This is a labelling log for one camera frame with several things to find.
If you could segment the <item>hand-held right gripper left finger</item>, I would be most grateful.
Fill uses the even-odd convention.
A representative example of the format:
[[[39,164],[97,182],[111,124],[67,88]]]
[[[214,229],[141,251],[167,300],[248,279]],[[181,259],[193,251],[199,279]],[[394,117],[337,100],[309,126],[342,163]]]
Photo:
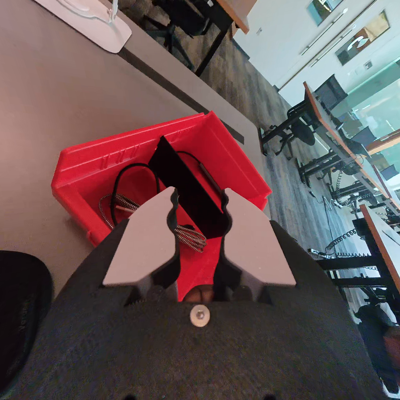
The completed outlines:
[[[129,217],[103,279],[105,288],[136,287],[141,297],[147,297],[153,287],[160,286],[168,299],[178,300],[181,260],[175,232],[177,207],[177,189],[170,186]]]

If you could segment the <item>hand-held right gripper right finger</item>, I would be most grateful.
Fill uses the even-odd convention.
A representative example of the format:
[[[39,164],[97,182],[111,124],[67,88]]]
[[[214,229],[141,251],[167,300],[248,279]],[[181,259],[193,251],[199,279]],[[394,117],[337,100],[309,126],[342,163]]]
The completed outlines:
[[[231,188],[223,190],[222,210],[228,225],[221,239],[215,269],[215,293],[222,299],[245,287],[258,301],[266,287],[296,287],[270,219],[256,205]]]

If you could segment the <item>red plastic bin with divider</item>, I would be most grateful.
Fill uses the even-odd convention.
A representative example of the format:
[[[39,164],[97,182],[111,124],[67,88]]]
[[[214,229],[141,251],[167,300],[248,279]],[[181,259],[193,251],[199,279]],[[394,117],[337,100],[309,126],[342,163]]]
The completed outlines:
[[[131,163],[148,165],[161,136],[175,151],[197,157],[221,189],[231,188],[260,210],[265,209],[271,188],[217,115],[200,113],[76,145],[60,153],[51,184],[53,195],[94,246],[111,232],[104,219],[113,223],[110,198],[118,173]],[[197,162],[185,154],[178,155],[221,210],[221,195]],[[121,177],[117,193],[142,205],[157,194],[153,173],[144,167],[129,169]],[[179,225],[190,225],[201,232],[180,204],[176,216]],[[213,283],[220,243],[221,237],[207,239],[202,253],[181,244],[177,280],[180,301],[193,287]]]

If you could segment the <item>black bin divider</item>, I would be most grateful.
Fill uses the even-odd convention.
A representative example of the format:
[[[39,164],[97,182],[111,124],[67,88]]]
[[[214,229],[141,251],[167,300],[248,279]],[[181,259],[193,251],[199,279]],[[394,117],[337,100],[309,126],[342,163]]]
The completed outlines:
[[[165,136],[161,136],[149,161],[164,186],[173,186],[178,202],[207,239],[222,237],[228,227],[227,216],[180,158]]]

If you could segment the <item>wood top office desk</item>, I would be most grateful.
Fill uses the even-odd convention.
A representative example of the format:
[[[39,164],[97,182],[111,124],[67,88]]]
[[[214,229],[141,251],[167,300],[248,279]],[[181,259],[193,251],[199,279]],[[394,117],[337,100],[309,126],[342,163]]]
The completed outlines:
[[[393,310],[399,314],[400,300],[400,239],[383,219],[367,206],[360,210],[366,221],[365,239],[383,283],[392,294]]]
[[[328,113],[324,110],[321,103],[317,100],[315,93],[309,87],[307,82],[303,82],[303,86],[305,89],[305,97],[308,98],[313,112],[327,131],[327,133],[320,133],[319,136],[344,161],[353,160],[358,164],[360,171],[356,174],[356,177],[365,187],[371,189],[373,194],[376,194],[376,188],[379,193],[385,196],[388,204],[393,204],[393,207],[399,210],[399,199],[393,190],[387,186],[387,182],[383,178],[382,174],[369,162],[368,159],[358,156],[350,150],[342,140],[335,124],[332,122],[330,116],[328,116]]]

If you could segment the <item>black office chair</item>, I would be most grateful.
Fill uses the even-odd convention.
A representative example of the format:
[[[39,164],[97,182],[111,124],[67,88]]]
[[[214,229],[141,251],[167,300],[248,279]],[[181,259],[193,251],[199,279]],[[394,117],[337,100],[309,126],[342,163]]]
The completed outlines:
[[[315,144],[314,131],[312,129],[312,118],[310,112],[312,111],[311,104],[308,100],[304,99],[302,102],[290,108],[287,112],[287,119],[280,125],[271,125],[266,130],[260,129],[259,142],[261,153],[267,156],[266,144],[274,137],[280,137],[281,148],[275,155],[283,152],[285,147],[289,150],[290,161],[293,158],[292,142],[295,139],[302,141],[308,146]]]
[[[143,27],[146,22],[150,23],[155,29],[146,29],[145,32],[157,39],[163,38],[164,47],[167,48],[170,54],[173,54],[173,49],[176,49],[187,63],[187,68],[193,71],[193,63],[182,47],[181,42],[175,34],[175,30],[179,27],[186,35],[193,38],[195,36],[204,36],[212,25],[210,18],[207,18],[201,13],[203,6],[200,6],[199,1],[184,1],[184,0],[157,0],[152,1],[152,4],[161,8],[169,17],[168,25],[163,25],[153,18],[145,15],[143,17]]]

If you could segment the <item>black monitor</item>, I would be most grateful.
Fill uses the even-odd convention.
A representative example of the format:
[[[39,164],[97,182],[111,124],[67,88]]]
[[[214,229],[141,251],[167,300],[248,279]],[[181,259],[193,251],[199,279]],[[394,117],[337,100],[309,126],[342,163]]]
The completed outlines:
[[[348,96],[337,81],[335,74],[330,76],[314,93],[329,111],[332,111]]]

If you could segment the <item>white stand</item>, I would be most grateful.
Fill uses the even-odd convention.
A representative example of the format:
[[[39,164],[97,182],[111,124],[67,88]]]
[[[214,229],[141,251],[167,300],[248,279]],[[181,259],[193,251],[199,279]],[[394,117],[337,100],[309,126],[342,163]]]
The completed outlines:
[[[105,5],[98,0],[37,0],[36,3],[107,52],[116,54],[132,35],[117,16],[118,0]]]

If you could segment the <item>dark desk wood top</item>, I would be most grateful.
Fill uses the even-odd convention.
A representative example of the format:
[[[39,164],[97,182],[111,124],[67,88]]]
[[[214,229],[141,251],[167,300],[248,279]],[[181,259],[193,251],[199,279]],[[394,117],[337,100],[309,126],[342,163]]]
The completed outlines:
[[[200,77],[203,74],[232,24],[235,24],[245,34],[249,32],[247,20],[249,11],[245,10],[245,4],[242,3],[242,1],[213,0],[207,1],[207,4],[208,8],[210,8],[210,11],[208,11],[206,15],[209,20],[219,29],[219,33],[195,71],[195,75],[197,77]]]

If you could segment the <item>door window with logo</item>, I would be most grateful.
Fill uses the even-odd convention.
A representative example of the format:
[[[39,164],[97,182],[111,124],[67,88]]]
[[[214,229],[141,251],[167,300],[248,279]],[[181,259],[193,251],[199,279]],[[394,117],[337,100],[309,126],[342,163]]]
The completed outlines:
[[[344,43],[335,55],[342,66],[351,61],[378,37],[390,29],[386,11],[382,10],[368,24]]]

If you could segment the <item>plain door window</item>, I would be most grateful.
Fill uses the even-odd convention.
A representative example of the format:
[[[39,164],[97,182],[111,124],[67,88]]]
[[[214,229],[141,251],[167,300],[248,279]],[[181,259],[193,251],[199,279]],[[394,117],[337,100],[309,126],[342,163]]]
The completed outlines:
[[[342,0],[312,0],[307,11],[317,26],[320,26]]]

